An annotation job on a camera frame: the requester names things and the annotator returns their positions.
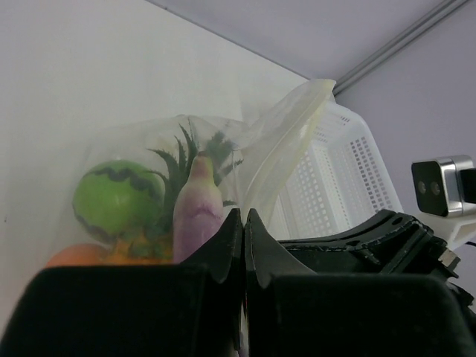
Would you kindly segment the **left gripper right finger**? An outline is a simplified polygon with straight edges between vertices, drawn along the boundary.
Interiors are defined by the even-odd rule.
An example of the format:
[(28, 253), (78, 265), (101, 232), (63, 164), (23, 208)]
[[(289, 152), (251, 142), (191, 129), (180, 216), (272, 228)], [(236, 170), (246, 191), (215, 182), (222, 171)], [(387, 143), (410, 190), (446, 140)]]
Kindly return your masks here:
[(251, 210), (244, 233), (251, 356), (475, 354), (473, 297), (451, 279), (355, 286), (280, 279), (281, 244)]

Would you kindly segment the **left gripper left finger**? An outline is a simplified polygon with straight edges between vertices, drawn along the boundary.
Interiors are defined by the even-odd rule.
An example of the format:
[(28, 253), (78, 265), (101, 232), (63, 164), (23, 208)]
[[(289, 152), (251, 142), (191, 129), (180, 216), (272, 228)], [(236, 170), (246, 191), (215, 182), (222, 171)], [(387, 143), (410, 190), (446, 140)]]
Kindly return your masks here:
[(243, 226), (232, 210), (183, 263), (48, 268), (20, 298), (3, 356), (236, 356)]

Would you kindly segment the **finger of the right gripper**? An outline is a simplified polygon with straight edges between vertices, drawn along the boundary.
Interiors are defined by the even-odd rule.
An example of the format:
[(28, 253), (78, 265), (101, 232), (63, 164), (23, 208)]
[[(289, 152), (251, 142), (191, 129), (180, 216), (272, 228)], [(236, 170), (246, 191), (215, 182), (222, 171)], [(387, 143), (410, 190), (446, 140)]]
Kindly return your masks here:
[(381, 210), (348, 231), (282, 242), (277, 277), (330, 286), (415, 279), (446, 283), (460, 259), (414, 216)]

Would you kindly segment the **fake pineapple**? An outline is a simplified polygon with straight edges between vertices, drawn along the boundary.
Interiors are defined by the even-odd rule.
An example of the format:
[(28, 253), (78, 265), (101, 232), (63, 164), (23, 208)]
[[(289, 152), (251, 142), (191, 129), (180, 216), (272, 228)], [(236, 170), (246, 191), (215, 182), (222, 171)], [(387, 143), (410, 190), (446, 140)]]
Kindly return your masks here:
[(180, 263), (218, 232), (227, 208), (237, 201), (225, 195), (222, 183), (243, 160), (224, 131), (201, 138), (196, 126), (181, 125), (176, 154), (153, 148), (167, 170), (150, 170), (164, 183), (161, 210), (150, 223), (116, 236), (106, 256), (108, 264), (152, 265)]

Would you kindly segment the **purple fake eggplant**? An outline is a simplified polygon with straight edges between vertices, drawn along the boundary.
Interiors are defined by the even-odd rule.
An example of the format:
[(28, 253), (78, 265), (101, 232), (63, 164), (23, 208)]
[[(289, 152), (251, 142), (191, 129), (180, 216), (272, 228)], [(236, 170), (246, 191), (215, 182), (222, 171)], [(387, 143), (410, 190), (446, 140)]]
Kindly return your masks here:
[(213, 162), (199, 152), (173, 211), (173, 262), (181, 263), (201, 248), (223, 221), (222, 194), (214, 181)]

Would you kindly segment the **clear polka dot zip bag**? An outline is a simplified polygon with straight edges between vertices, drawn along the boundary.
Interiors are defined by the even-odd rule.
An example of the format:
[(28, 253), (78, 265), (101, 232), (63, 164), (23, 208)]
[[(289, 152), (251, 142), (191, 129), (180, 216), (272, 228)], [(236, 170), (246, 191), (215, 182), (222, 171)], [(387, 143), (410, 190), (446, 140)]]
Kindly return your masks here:
[(334, 86), (305, 82), (253, 123), (177, 115), (110, 129), (89, 148), (75, 218), (113, 264), (180, 263), (234, 208), (269, 219)]

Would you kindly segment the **orange fake fruit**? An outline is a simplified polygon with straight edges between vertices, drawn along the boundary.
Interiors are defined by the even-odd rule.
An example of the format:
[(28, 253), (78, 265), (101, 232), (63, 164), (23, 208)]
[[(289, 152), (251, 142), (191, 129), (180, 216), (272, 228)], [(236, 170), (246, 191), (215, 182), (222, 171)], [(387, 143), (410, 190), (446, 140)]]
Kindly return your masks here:
[(101, 245), (92, 243), (71, 245), (56, 253), (45, 267), (98, 266), (103, 264), (107, 254), (108, 250)]

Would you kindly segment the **green fake watermelon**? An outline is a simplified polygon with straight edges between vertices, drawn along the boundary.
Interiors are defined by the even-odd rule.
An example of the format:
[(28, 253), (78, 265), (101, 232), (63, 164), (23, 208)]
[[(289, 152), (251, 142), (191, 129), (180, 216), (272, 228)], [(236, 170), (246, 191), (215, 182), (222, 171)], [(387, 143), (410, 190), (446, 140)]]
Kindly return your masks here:
[(162, 212), (164, 183), (129, 160), (104, 161), (79, 180), (74, 216), (93, 238), (112, 244), (124, 232), (153, 223)]

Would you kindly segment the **white plastic basket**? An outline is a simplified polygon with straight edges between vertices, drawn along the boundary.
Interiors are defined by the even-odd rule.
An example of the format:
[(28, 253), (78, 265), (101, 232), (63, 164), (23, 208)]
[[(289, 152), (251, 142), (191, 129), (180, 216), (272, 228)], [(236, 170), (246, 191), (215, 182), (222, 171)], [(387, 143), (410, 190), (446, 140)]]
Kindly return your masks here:
[(402, 205), (364, 119), (328, 103), (311, 143), (280, 191), (269, 230), (278, 240), (347, 231)]

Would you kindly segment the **right aluminium frame post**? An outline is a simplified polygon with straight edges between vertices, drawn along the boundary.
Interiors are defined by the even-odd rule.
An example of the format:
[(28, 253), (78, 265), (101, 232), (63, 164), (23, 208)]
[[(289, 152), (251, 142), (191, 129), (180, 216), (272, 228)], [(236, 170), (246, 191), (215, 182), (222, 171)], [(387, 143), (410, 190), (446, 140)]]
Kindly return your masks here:
[(441, 1), (341, 77), (333, 89), (334, 97), (350, 89), (470, 3), (470, 0)]

